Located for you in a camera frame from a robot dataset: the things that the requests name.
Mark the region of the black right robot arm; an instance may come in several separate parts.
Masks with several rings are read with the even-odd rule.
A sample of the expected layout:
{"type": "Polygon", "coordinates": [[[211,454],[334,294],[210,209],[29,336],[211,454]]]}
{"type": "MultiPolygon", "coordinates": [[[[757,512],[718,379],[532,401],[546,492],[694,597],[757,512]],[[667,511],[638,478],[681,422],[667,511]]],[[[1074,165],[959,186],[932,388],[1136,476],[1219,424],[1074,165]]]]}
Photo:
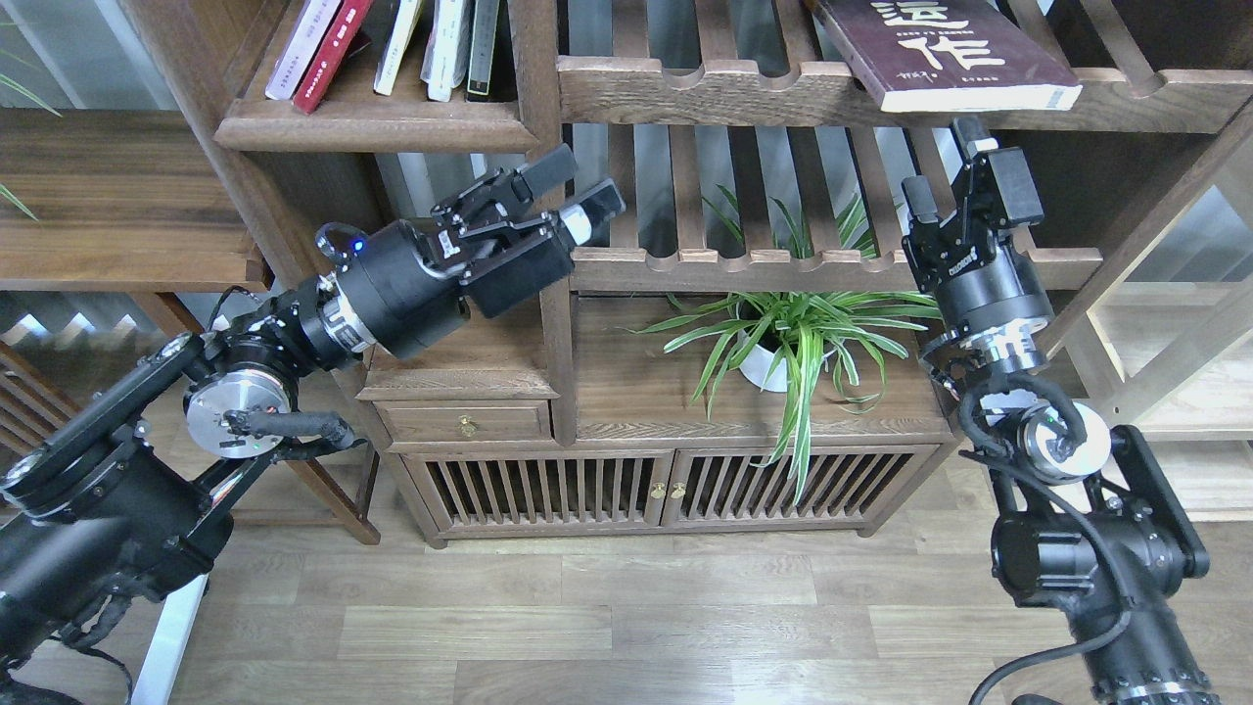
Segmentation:
{"type": "Polygon", "coordinates": [[[969,456],[990,470],[995,577],[1017,606],[1063,611],[1075,637],[997,667],[971,702],[1024,667],[1079,655],[1096,702],[1217,704],[1167,604],[1208,572],[1200,536],[1136,427],[1110,427],[1037,376],[1048,358],[1034,336],[1053,307],[1011,233],[1044,215],[1024,153],[997,147],[975,115],[951,131],[956,210],[935,204],[923,175],[903,180],[905,258],[946,327],[920,362],[957,399],[969,456]]]}

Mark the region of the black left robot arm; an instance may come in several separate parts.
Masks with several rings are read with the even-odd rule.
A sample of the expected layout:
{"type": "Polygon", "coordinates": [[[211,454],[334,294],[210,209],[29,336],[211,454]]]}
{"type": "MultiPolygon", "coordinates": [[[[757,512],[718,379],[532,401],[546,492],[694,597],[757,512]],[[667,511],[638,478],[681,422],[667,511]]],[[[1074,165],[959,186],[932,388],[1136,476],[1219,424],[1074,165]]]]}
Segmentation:
{"type": "Polygon", "coordinates": [[[604,179],[559,209],[538,198],[576,174],[569,147],[484,175],[434,208],[435,228],[393,220],[373,235],[323,224],[327,275],[183,333],[13,465],[3,496],[5,704],[68,704],[13,671],[56,639],[98,655],[137,597],[160,602],[213,569],[231,510],[277,461],[362,445],[335,411],[301,411],[299,379],[345,369],[381,346],[410,358],[462,326],[494,318],[573,272],[573,249],[626,205],[604,179]]]}

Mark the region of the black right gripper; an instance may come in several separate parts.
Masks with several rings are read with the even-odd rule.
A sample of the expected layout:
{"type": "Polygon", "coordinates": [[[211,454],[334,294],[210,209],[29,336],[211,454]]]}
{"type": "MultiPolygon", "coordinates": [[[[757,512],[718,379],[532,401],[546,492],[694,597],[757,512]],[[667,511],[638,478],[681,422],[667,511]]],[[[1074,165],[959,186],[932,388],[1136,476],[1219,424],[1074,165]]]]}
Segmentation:
{"type": "Polygon", "coordinates": [[[1037,270],[1015,250],[1011,229],[1042,222],[1037,187],[1024,152],[1000,148],[979,116],[954,116],[951,133],[966,164],[965,197],[941,220],[928,178],[903,179],[911,215],[905,258],[960,346],[989,353],[995,341],[1022,334],[1030,349],[1031,336],[1053,321],[1053,307],[1037,270]]]}

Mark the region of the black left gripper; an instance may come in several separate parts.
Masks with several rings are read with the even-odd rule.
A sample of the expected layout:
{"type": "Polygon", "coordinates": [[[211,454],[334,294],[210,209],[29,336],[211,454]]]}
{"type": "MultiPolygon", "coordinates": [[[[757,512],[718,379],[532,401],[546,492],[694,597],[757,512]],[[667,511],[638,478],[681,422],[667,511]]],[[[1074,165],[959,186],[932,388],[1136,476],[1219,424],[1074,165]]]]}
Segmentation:
{"type": "Polygon", "coordinates": [[[492,318],[573,272],[573,248],[626,212],[604,178],[580,197],[529,217],[534,202],[576,177],[565,143],[511,170],[482,177],[434,209],[425,232],[393,220],[375,235],[331,222],[316,245],[333,268],[316,286],[316,354],[346,361],[380,344],[411,357],[466,321],[467,306],[492,318]]]}

